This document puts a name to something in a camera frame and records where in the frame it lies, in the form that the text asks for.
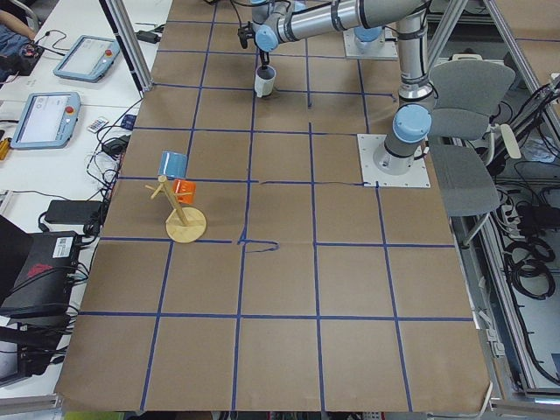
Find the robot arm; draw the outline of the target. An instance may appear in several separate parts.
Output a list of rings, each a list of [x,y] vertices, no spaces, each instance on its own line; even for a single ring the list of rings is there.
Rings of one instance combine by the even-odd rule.
[[[306,7],[298,1],[252,1],[251,21],[241,27],[242,45],[253,40],[264,66],[281,44],[328,32],[353,35],[355,55],[382,58],[382,38],[391,31],[399,63],[399,108],[392,130],[373,154],[376,168],[388,175],[407,173],[432,125],[434,89],[429,82],[426,1],[328,1]]]

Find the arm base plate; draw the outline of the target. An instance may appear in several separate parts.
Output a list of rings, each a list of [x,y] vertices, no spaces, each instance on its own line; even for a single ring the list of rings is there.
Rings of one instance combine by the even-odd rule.
[[[358,134],[362,182],[371,187],[430,188],[420,145],[410,157],[395,157],[385,148],[386,135]]]

